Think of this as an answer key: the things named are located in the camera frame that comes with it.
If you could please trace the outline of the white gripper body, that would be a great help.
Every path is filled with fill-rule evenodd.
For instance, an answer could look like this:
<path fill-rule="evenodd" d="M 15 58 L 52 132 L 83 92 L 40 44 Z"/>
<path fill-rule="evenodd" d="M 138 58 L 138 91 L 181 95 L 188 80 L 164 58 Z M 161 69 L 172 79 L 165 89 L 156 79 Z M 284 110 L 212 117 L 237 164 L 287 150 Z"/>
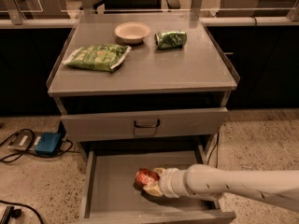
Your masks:
<path fill-rule="evenodd" d="M 165 169 L 160 176 L 159 188 L 167 198 L 188 196 L 189 192 L 184 181 L 185 171 L 177 168 Z"/>

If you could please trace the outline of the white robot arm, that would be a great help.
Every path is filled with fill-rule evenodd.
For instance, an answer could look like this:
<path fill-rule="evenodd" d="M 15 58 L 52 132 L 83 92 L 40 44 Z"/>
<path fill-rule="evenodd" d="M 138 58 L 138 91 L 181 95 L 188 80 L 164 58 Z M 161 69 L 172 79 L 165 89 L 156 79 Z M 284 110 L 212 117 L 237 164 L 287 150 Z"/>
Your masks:
<path fill-rule="evenodd" d="M 204 164 L 140 169 L 135 182 L 151 196 L 218 200 L 224 193 L 299 211 L 298 171 L 224 171 Z"/>

